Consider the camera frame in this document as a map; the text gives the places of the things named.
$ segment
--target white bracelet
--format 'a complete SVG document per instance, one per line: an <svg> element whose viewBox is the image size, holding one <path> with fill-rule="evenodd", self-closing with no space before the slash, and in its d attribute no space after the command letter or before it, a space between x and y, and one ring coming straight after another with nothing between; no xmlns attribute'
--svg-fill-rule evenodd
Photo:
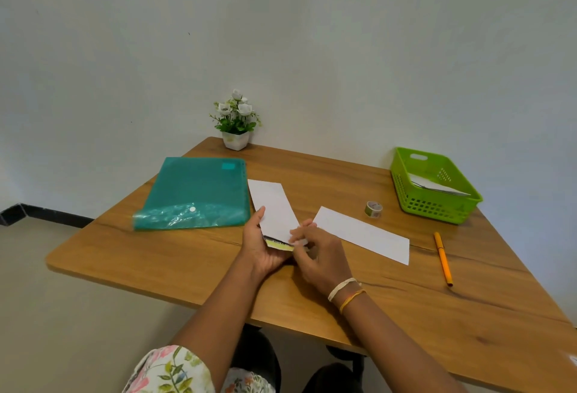
<svg viewBox="0 0 577 393"><path fill-rule="evenodd" d="M350 282L357 282L359 284L359 282L355 279L355 278L349 278L347 280L343 280L340 284L338 284L334 290L331 291L331 293L328 295L328 301L332 302L332 299L336 296L336 293L339 292L339 290L342 290L345 285L347 285Z"/></svg>

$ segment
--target floor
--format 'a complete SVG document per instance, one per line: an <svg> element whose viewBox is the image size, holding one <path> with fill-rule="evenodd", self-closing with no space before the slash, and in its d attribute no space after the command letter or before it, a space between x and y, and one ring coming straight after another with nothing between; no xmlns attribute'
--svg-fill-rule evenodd
<svg viewBox="0 0 577 393"><path fill-rule="evenodd" d="M142 355L167 343L193 313L48 271L44 257L76 231L33 218L0 226L3 391L119 392ZM263 331L278 354L283 393L301 392L318 367L334 361L319 342ZM364 389L390 391L371 360Z"/></svg>

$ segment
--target white flower pot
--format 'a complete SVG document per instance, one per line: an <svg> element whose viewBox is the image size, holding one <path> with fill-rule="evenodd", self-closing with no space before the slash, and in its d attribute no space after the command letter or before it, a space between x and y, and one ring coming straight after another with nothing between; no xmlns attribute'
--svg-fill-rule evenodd
<svg viewBox="0 0 577 393"><path fill-rule="evenodd" d="M232 150L242 150L249 143L250 132L245 132L242 135L235 135L233 133L221 132L224 145Z"/></svg>

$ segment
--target tape roll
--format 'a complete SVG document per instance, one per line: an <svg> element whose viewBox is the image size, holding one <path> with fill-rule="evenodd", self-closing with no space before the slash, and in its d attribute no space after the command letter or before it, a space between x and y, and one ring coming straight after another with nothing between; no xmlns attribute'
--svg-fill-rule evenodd
<svg viewBox="0 0 577 393"><path fill-rule="evenodd" d="M379 218L382 210L383 206L376 201L368 201L366 203L365 214L371 218Z"/></svg>

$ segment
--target wooden table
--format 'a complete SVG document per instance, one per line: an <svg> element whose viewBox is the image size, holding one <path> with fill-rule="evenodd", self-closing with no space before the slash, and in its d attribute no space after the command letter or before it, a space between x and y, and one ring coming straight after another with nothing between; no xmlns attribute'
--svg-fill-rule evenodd
<svg viewBox="0 0 577 393"><path fill-rule="evenodd" d="M577 332L479 210L460 226L405 214L388 170L207 138L185 156L242 157L248 177L280 182L299 220L321 206L410 239L408 266L343 242L354 276L379 306L452 374L518 391L577 391ZM191 307L202 305L240 248L241 227L134 232L151 179L52 251L48 267ZM378 220L367 200L384 207ZM455 286L445 284L433 232ZM349 326L298 269L263 284L250 322L363 353Z"/></svg>

